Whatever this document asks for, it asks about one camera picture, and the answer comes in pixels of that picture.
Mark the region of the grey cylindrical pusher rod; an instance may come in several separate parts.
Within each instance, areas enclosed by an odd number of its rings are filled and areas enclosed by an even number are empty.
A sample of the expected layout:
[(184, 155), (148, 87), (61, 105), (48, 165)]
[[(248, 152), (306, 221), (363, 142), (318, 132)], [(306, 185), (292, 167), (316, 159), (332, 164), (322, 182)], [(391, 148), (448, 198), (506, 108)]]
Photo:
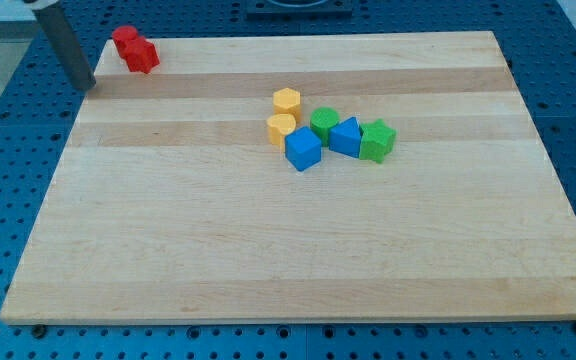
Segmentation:
[(72, 87), (86, 92), (96, 85), (93, 70), (60, 0), (33, 0), (32, 13), (46, 35)]

